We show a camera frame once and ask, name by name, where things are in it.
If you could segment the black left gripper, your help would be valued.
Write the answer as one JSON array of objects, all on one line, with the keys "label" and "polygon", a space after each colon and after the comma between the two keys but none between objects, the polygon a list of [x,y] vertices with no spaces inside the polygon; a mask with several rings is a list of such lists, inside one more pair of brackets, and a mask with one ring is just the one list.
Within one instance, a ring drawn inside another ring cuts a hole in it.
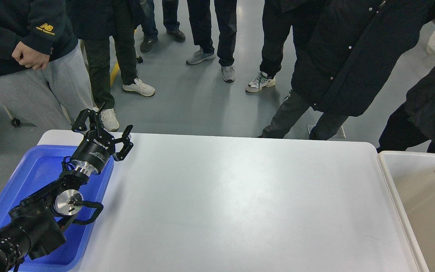
[{"label": "black left gripper", "polygon": [[[115,138],[104,130],[100,113],[98,109],[81,110],[71,127],[72,131],[84,135],[84,138],[70,162],[75,169],[81,168],[87,176],[101,174],[111,156],[115,161],[123,161],[134,146],[130,135],[133,125],[126,126],[122,136]],[[123,147],[116,152],[115,146],[119,143]]]}]

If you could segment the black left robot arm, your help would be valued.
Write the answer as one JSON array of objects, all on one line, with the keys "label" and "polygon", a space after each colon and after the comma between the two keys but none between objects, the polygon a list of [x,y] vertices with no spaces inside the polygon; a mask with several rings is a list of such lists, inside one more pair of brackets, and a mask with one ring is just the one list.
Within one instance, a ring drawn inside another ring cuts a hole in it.
[{"label": "black left robot arm", "polygon": [[71,224],[93,223],[103,204],[85,200],[79,189],[91,175],[99,175],[112,157],[122,161],[133,148],[128,125],[120,138],[103,129],[102,110],[82,110],[72,130],[83,141],[71,156],[62,159],[58,179],[22,199],[9,210],[10,222],[0,228],[0,272],[16,272],[26,257],[49,255],[67,242]]}]

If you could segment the bystander clenched hand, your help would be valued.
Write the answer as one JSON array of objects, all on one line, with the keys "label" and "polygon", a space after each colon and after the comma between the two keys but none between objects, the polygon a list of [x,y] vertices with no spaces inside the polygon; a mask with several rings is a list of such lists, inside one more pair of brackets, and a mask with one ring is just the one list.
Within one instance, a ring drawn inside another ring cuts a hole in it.
[{"label": "bystander clenched hand", "polygon": [[25,68],[45,70],[48,67],[50,55],[38,52],[22,42],[18,42],[12,57]]}]

